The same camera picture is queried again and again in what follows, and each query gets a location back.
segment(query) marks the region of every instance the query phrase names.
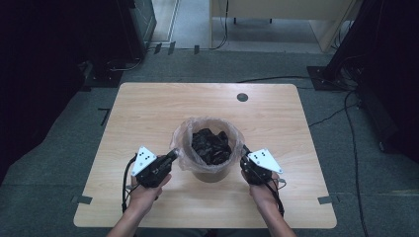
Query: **black controller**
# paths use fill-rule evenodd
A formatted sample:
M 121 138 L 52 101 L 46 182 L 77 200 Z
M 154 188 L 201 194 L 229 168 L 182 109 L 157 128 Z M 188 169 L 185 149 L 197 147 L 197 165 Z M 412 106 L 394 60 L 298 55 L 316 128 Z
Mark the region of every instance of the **black controller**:
M 254 186 L 261 186 L 266 185 L 268 188 L 268 183 L 272 181 L 272 171 L 262 168 L 255 164 L 251 159 L 247 157 L 248 154 L 252 153 L 246 145 L 243 146 L 245 150 L 245 155 L 240 160 L 240 167 L 244 172 L 244 176 L 246 177 L 246 181 L 249 185 Z M 284 216 L 284 206 L 280 200 L 280 196 L 278 194 L 278 190 L 274 191 L 270 188 L 274 199 L 277 201 L 278 204 L 278 211 L 280 212 L 281 216 Z
M 176 149 L 173 149 L 167 155 L 157 157 L 135 176 L 136 181 L 145 188 L 157 188 L 167 174 L 172 171 L 172 162 L 177 158 Z
M 246 145 L 243 146 L 243 149 L 245 150 L 245 155 L 240 160 L 240 167 L 244 172 L 247 183 L 249 185 L 260 186 L 270 182 L 272 179 L 272 171 L 259 167 L 255 162 L 247 158 L 247 155 L 250 154 L 251 151 Z

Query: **black cable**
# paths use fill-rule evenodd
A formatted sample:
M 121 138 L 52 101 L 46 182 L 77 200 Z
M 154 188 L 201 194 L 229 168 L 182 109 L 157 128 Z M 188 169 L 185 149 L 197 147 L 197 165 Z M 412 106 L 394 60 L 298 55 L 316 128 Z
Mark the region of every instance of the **black cable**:
M 135 156 L 132 157 L 132 159 L 129 160 L 128 164 L 126 165 L 126 170 L 124 171 L 124 180 L 123 180 L 123 204 L 122 204 L 123 213 L 126 212 L 126 200 L 127 200 L 127 197 L 126 197 L 126 177 L 128 175 L 129 167 L 135 161 L 135 159 L 136 159 L 136 153 L 135 153 Z
M 355 186 L 357 188 L 357 198 L 358 198 L 358 208 L 359 208 L 359 211 L 360 211 L 360 219 L 361 219 L 361 224 L 363 225 L 364 235 L 366 237 L 368 237 L 369 234 L 368 234 L 367 226 L 366 226 L 366 223 L 365 223 L 365 220 L 364 220 L 364 212 L 363 212 L 363 205 L 362 205 L 361 192 L 360 192 L 357 142 L 356 142 L 356 139 L 355 139 L 354 126 L 352 124 L 351 117 L 349 116 L 348 107 L 347 107 L 348 98 L 352 93 L 353 93 L 353 91 L 348 93 L 348 95 L 346 95 L 344 106 L 345 106 L 346 117 L 348 119 L 348 123 L 349 123 L 349 126 L 351 128 L 352 143 L 353 143 L 353 147 L 354 147 L 353 152 L 354 152 L 354 158 L 355 158 Z
M 138 62 L 135 63 L 134 66 L 129 67 L 129 68 L 109 68 L 108 70 L 110 71 L 130 71 L 132 69 L 134 69 L 135 67 L 137 67 L 139 65 L 139 63 L 141 63 L 142 59 L 141 58 L 136 58 L 135 60 L 138 60 Z M 114 62 L 115 60 L 109 61 L 106 64 L 109 66 L 112 62 Z
M 274 199 L 275 199 L 275 201 L 277 202 L 277 204 L 278 204 L 278 211 L 280 212 L 280 214 L 281 214 L 281 216 L 284 216 L 284 213 L 285 213 L 285 211 L 284 211 L 284 206 L 283 206 L 283 203 L 281 202 L 281 199 L 280 199 L 280 194 L 279 194 L 279 192 L 278 192 L 278 187 L 276 186 L 276 184 L 275 184 L 275 181 L 274 181 L 274 184 L 275 184 L 275 187 L 277 188 L 277 190 L 276 191 L 274 191 L 273 189 L 272 189 L 272 187 L 271 186 L 269 186 L 268 185 L 268 183 L 269 182 L 265 182 L 259 175 L 258 175 L 258 173 L 256 173 L 256 171 L 254 171 L 253 169 L 249 169 L 250 171 L 252 171 L 253 172 L 253 174 L 269 189 L 269 191 L 271 191 L 271 193 L 272 193 L 272 196 L 274 197 Z
M 227 39 L 228 39 L 227 18 L 228 18 L 228 0 L 227 0 L 227 3 L 226 3 L 226 6 L 225 6 L 224 37 L 223 37 L 221 43 L 219 44 L 219 46 L 217 46 L 215 48 L 210 48 L 210 50 L 217 50 L 217 49 L 223 47 L 225 45 L 225 43 L 227 42 Z
M 336 71 L 335 71 L 335 78 L 337 78 L 337 75 L 339 74 L 340 70 L 342 69 L 342 67 L 344 66 L 344 63 L 346 63 L 346 61 L 348 61 L 348 60 L 350 60 L 350 59 L 358 58 L 358 57 L 368 56 L 369 54 L 371 54 L 371 53 L 372 53 L 372 52 L 376 49 L 376 47 L 377 47 L 377 42 L 378 42 L 379 27 L 380 27 L 380 25 L 381 25 L 382 9 L 384 8 L 384 2 L 385 2 L 385 0 L 382 0 L 382 1 L 381 1 L 381 6 L 380 6 L 380 9 L 379 9 L 378 21 L 377 21 L 377 28 L 376 28 L 376 38 L 375 38 L 375 41 L 374 41 L 374 44 L 373 44 L 373 46 L 372 46 L 371 50 L 370 50 L 370 51 L 368 51 L 368 52 L 365 52 L 365 53 L 359 54 L 359 55 L 355 55 L 355 56 L 348 56 L 348 57 L 344 58 L 344 59 L 343 59 L 343 60 L 339 63 L 339 65 L 338 65 L 338 66 L 337 66 L 337 68 L 336 68 Z
M 339 113 L 341 113 L 341 112 L 345 111 L 346 109 L 347 109 L 347 107 L 345 107 L 345 108 L 343 108 L 343 109 L 341 109 L 341 110 L 339 110 L 339 111 L 337 111 L 337 112 L 333 113 L 333 114 L 332 114 L 330 117 L 328 117 L 328 118 L 324 118 L 324 119 L 322 119 L 322 120 L 320 120 L 320 121 L 317 121 L 317 122 L 314 122 L 314 123 L 310 124 L 308 127 L 312 127 L 312 126 L 314 126 L 314 125 L 317 125 L 317 124 L 323 123 L 323 122 L 324 122 L 324 121 L 326 121 L 326 120 L 332 119 L 334 116 L 336 116 L 337 114 L 339 114 Z
M 242 80 L 242 81 L 238 81 L 236 83 L 248 83 L 248 82 L 256 82 L 256 81 L 265 81 L 265 80 L 274 80 L 274 79 L 313 79 L 313 80 L 317 80 L 320 81 L 322 83 L 329 83 L 341 90 L 344 91 L 353 91 L 355 90 L 355 88 L 346 88 L 343 87 L 339 84 L 336 84 L 332 81 L 329 80 L 324 80 L 323 78 L 317 78 L 317 77 L 308 77 L 308 76 L 273 76 L 273 77 L 262 77 L 262 78 L 253 78 L 253 79 L 246 79 L 246 80 Z

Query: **finger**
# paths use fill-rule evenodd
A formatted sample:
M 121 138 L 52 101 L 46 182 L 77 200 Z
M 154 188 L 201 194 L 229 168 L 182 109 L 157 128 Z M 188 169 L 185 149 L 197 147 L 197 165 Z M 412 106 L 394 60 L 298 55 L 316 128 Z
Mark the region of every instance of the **finger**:
M 164 178 L 164 180 L 160 183 L 160 185 L 158 187 L 162 188 L 163 186 L 165 186 L 170 181 L 170 179 L 172 179 L 172 175 L 167 174 L 167 176 Z
M 131 176 L 131 186 L 136 186 L 136 176 Z
M 272 172 L 272 179 L 279 179 L 280 178 L 280 176 L 278 175 L 278 173 L 277 172 Z
M 244 175 L 244 171 L 243 171 L 243 170 L 241 170 L 241 176 L 242 176 L 242 177 L 243 177 L 243 179 L 247 182 L 246 175 Z

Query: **vr controller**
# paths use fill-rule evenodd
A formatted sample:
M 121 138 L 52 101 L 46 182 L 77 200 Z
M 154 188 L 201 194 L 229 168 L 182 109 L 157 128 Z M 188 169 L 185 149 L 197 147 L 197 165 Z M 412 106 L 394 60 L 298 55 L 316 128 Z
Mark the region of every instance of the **vr controller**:
M 272 192 L 278 204 L 278 211 L 284 216 L 284 206 L 278 195 L 278 190 L 272 190 L 268 183 L 272 181 L 272 172 L 283 174 L 283 170 L 271 155 L 268 149 L 251 152 L 246 145 L 243 146 L 245 155 L 240 160 L 240 167 L 244 172 L 249 185 L 266 185 Z
M 136 155 L 131 174 L 145 188 L 157 188 L 164 178 L 172 171 L 172 163 L 178 158 L 177 149 L 167 155 L 156 156 L 141 146 Z

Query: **clear plastic bag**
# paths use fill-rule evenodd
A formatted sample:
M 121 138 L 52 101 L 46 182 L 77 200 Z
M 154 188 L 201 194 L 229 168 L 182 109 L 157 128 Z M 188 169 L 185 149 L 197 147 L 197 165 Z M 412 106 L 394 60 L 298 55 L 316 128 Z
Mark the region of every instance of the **clear plastic bag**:
M 208 165 L 192 147 L 194 133 L 209 128 L 213 134 L 224 131 L 231 148 L 229 159 L 219 165 Z M 196 173 L 225 173 L 243 155 L 243 134 L 229 121 L 223 118 L 190 118 L 184 121 L 173 133 L 170 149 L 178 149 L 179 166 L 182 170 Z

